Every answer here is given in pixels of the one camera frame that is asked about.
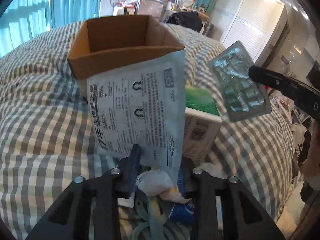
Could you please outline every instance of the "open brown box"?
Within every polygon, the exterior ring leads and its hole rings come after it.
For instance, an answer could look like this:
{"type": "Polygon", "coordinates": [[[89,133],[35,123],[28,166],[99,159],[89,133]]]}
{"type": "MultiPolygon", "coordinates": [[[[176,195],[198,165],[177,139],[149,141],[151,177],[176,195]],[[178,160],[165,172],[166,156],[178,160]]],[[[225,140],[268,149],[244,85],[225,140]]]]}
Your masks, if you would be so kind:
{"type": "Polygon", "coordinates": [[[87,78],[114,68],[162,57],[184,46],[152,16],[94,18],[81,26],[68,54],[81,94],[87,78]]]}

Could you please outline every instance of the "checkered blanket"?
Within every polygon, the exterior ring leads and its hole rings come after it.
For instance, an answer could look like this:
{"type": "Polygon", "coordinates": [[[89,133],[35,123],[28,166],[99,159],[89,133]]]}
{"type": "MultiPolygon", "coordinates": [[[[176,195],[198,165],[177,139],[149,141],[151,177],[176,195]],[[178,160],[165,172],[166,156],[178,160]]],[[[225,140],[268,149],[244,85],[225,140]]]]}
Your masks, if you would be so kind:
{"type": "MultiPolygon", "coordinates": [[[[19,240],[74,177],[97,177],[115,166],[97,152],[87,101],[67,62],[80,26],[43,33],[0,60],[0,216],[19,240]]],[[[186,82],[207,88],[225,117],[205,65],[224,47],[192,30],[167,27],[186,47],[186,82]]],[[[223,124],[209,159],[238,176],[275,219],[291,182],[293,152],[290,129],[274,108],[271,114],[223,124]]],[[[140,220],[124,208],[120,217],[127,239],[140,220]]]]}

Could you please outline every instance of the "white closet door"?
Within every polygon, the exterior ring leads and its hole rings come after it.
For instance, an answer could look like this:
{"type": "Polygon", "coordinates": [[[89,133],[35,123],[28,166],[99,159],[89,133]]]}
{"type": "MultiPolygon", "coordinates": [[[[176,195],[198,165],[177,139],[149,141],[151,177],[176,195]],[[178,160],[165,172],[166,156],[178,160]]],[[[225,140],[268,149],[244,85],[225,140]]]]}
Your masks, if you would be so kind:
{"type": "Polygon", "coordinates": [[[217,0],[212,12],[211,23],[214,26],[212,38],[222,41],[235,17],[241,0],[217,0]]]}
{"type": "Polygon", "coordinates": [[[227,48],[239,40],[254,60],[276,27],[283,6],[277,0],[243,0],[223,45],[227,48]]]}

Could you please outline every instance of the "white plastic wrapper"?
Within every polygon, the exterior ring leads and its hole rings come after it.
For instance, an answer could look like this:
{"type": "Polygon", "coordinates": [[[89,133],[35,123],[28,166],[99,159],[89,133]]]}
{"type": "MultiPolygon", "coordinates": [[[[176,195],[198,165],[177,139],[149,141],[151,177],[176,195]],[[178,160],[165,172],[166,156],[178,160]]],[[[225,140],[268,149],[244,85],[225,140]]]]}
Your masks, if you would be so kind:
{"type": "Polygon", "coordinates": [[[88,79],[88,104],[105,154],[125,158],[133,144],[141,164],[177,183],[185,122],[184,51],[116,68],[88,79]]]}

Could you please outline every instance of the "screw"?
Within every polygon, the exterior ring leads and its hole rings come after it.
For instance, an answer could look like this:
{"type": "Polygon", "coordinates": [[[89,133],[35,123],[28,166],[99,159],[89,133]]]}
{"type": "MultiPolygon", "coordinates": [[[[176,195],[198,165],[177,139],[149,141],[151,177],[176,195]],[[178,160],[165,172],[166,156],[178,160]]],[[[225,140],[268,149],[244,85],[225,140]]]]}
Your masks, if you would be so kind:
{"type": "Polygon", "coordinates": [[[113,169],[111,170],[111,174],[112,174],[112,175],[118,175],[118,174],[120,174],[120,172],[121,172],[121,170],[118,169],[118,168],[113,168],[113,169]]]}
{"type": "Polygon", "coordinates": [[[82,183],[84,181],[84,177],[78,176],[73,180],[75,183],[82,183]]]}
{"type": "Polygon", "coordinates": [[[193,172],[194,174],[201,174],[201,173],[202,173],[202,170],[201,170],[200,168],[194,168],[194,169],[192,170],[192,172],[193,172]]]}
{"type": "Polygon", "coordinates": [[[236,176],[231,176],[231,177],[228,178],[228,180],[231,183],[237,183],[239,181],[239,179],[236,176]]]}

